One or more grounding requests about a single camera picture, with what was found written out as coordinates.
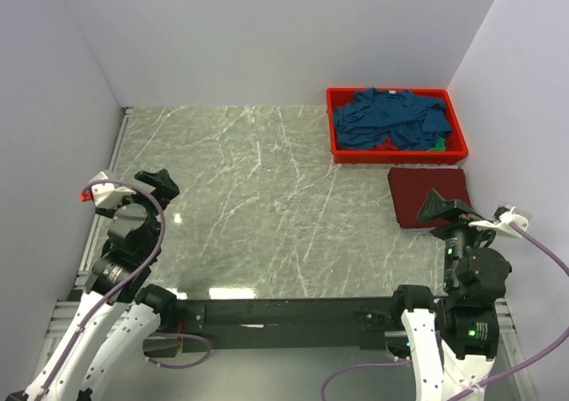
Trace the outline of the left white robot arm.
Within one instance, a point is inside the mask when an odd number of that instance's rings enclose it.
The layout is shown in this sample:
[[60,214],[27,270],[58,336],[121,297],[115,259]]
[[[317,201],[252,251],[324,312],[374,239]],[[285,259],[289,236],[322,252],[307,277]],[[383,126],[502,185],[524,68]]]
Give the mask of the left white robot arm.
[[108,331],[134,301],[162,252],[164,211],[180,193],[170,173],[139,171],[134,182],[97,174],[79,192],[110,220],[74,318],[44,369],[10,400],[75,400]]

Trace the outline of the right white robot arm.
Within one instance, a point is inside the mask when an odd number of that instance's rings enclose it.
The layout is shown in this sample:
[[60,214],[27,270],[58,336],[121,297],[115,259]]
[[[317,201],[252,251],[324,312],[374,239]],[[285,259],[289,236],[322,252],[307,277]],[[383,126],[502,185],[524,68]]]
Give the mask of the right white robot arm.
[[442,219],[432,229],[445,243],[444,297],[427,286],[400,285],[390,318],[405,330],[418,400],[449,400],[465,393],[484,399],[477,385],[489,376],[500,339],[495,302],[506,292],[510,263],[491,244],[496,236],[486,221],[461,200],[430,189],[419,221]]

